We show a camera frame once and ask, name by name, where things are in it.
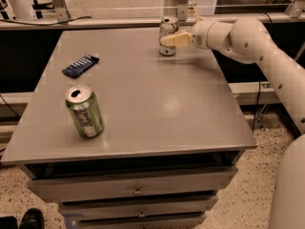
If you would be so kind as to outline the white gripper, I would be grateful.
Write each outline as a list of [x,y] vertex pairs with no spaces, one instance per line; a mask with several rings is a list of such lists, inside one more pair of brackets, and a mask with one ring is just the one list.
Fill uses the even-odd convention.
[[168,34],[160,39],[165,47],[188,47],[193,44],[202,50],[215,50],[215,45],[210,42],[211,28],[216,24],[214,20],[205,20],[203,16],[196,17],[196,23],[191,28],[191,33],[182,31]]

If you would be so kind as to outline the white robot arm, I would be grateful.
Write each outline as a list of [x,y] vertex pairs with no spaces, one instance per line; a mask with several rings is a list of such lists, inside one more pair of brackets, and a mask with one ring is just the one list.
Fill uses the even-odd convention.
[[202,19],[190,31],[163,36],[163,46],[215,50],[240,63],[255,63],[301,132],[277,169],[268,229],[305,229],[305,69],[281,50],[257,19],[234,23]]

